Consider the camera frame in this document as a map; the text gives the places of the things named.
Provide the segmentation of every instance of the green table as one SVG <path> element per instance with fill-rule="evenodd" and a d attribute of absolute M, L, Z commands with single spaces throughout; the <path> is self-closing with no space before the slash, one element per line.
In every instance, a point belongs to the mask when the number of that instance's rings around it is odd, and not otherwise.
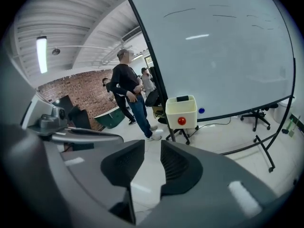
<path fill-rule="evenodd" d="M 98 121 L 102 126 L 105 126 L 107 128 L 114 128 L 124 119 L 124 117 L 125 116 L 122 113 L 121 109 L 119 109 L 119 107 L 115 107 L 106 113 L 94 117 L 94 119 Z"/>

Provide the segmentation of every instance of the whiteboard frame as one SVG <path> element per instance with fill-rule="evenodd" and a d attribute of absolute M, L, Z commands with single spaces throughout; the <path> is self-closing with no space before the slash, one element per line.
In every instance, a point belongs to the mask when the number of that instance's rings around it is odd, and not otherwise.
<path fill-rule="evenodd" d="M 163 81 L 163 78 L 162 78 L 162 74 L 161 74 L 161 71 L 160 71 L 160 68 L 158 66 L 158 62 L 157 62 L 157 59 L 156 59 L 156 56 L 155 56 L 155 53 L 154 53 L 154 50 L 153 50 L 153 47 L 152 47 L 152 44 L 150 42 L 150 39 L 149 39 L 149 36 L 145 30 L 145 27 L 143 25 L 143 22 L 141 20 L 141 17 L 133 3 L 132 0 L 128 0 L 129 3 L 130 3 L 130 6 L 139 22 L 139 26 L 141 27 L 141 30 L 142 30 L 142 34 L 143 34 L 143 37 L 147 43 L 147 46 L 148 46 L 148 50 L 150 52 L 150 56 L 153 60 L 153 64 L 154 64 L 154 69 L 155 69 L 155 73 L 157 75 L 157 78 L 158 78 L 158 82 L 159 82 L 159 87 L 157 88 L 158 90 L 158 93 L 159 93 L 159 96 L 160 96 L 160 99 L 161 99 L 161 104 L 162 104 L 162 107 L 163 109 L 165 109 L 165 103 L 168 99 L 168 95 L 167 95 L 167 92 L 166 92 L 166 88 L 165 88 L 165 84 L 164 84 L 164 81 Z M 291 49 L 292 49 L 292 53 L 293 53 L 293 60 L 294 60 L 294 78 L 293 78 L 293 86 L 292 86 L 292 92 L 290 95 L 284 97 L 284 98 L 281 98 L 281 99 L 278 99 L 276 101 L 273 101 L 273 102 L 270 102 L 268 104 L 265 104 L 265 105 L 261 105 L 261 106 L 258 106 L 258 107 L 255 107 L 255 108 L 250 108 L 250 109 L 246 109 L 244 111 L 240 111 L 240 112 L 235 112 L 235 113 L 230 113 L 230 114 L 225 114 L 225 115 L 220 115 L 220 116 L 214 116 L 214 117 L 208 117 L 208 118 L 201 118 L 201 119 L 198 119 L 198 122 L 205 122 L 205 121 L 211 121 L 211 120 L 217 120 L 217 119 L 222 119 L 222 118 L 227 118 L 227 117 L 232 117 L 232 116 L 235 116 L 235 115 L 241 115 L 241 114 L 245 114 L 245 113 L 249 113 L 249 112 L 252 112 L 252 111 L 256 111 L 258 109 L 262 109 L 262 108 L 265 108 L 265 107 L 268 107 L 268 106 L 271 106 L 271 105 L 274 105 L 278 102 L 281 102 L 285 99 L 288 99 L 288 98 L 292 98 L 293 95 L 294 95 L 294 86 L 295 86 L 295 57 L 294 57 L 294 50 L 293 50 L 293 46 L 292 46 L 292 42 L 291 42 L 291 38 L 290 38 L 290 33 L 289 33 L 289 30 L 286 26 L 286 22 L 282 16 L 282 13 L 281 11 L 279 10 L 279 8 L 277 7 L 279 13 L 281 14 L 281 17 L 284 21 L 284 24 L 285 24 L 285 27 L 287 29 L 287 32 L 288 32 L 288 35 L 289 35 L 289 40 L 290 40 L 290 44 L 291 44 Z"/>

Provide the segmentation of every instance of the man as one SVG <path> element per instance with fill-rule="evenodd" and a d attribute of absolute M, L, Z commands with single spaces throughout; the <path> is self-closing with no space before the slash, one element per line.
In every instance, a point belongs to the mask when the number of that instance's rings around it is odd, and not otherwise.
<path fill-rule="evenodd" d="M 142 68 L 141 80 L 145 89 L 146 97 L 148 97 L 148 95 L 156 88 L 151 74 L 148 73 L 148 70 L 145 67 Z"/>
<path fill-rule="evenodd" d="M 133 125 L 136 123 L 136 120 L 134 119 L 134 117 L 131 115 L 131 113 L 129 113 L 126 105 L 125 105 L 125 96 L 120 96 L 118 94 L 113 94 L 113 92 L 110 90 L 110 80 L 108 78 L 103 78 L 103 84 L 106 87 L 107 92 L 110 93 L 110 101 L 113 101 L 113 97 L 116 100 L 116 103 L 118 105 L 118 107 L 122 110 L 122 113 L 129 118 L 130 123 L 129 125 Z"/>
<path fill-rule="evenodd" d="M 147 111 L 144 104 L 141 90 L 143 86 L 142 80 L 135 74 L 132 68 L 129 67 L 134 53 L 126 49 L 121 49 L 117 53 L 120 64 L 113 69 L 110 89 L 114 94 L 127 96 L 129 106 L 135 116 L 135 119 L 146 136 L 148 141 L 160 140 L 162 137 L 154 135 L 152 131 L 157 129 L 157 126 L 150 126 L 147 120 Z"/>

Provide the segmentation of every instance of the brick wall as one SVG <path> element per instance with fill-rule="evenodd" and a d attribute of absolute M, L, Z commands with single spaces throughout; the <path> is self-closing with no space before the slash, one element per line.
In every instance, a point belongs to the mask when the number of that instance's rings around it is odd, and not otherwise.
<path fill-rule="evenodd" d="M 51 102 L 68 95 L 73 105 L 86 109 L 92 129 L 97 130 L 101 125 L 94 117 L 114 108 L 102 83 L 105 77 L 111 79 L 112 72 L 101 70 L 64 77 L 38 87 L 38 91 Z"/>

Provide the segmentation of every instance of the white bucket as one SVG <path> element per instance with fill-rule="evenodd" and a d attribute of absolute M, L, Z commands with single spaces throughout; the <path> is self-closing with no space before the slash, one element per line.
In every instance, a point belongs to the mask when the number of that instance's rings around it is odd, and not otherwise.
<path fill-rule="evenodd" d="M 172 129 L 195 128 L 197 126 L 197 106 L 194 96 L 189 95 L 189 100 L 177 101 L 169 98 L 166 102 L 166 115 Z M 186 123 L 181 125 L 179 119 L 184 118 Z"/>
<path fill-rule="evenodd" d="M 291 106 L 290 106 L 286 120 L 289 119 L 289 117 L 291 115 L 291 110 L 293 108 L 293 103 L 295 102 L 295 99 L 296 99 L 296 97 L 294 97 L 293 100 L 291 101 Z M 279 106 L 275 109 L 274 120 L 279 124 L 283 120 L 283 117 L 284 117 L 284 114 L 285 114 L 285 111 L 287 108 L 288 100 L 289 100 L 289 98 L 279 102 L 278 103 Z"/>

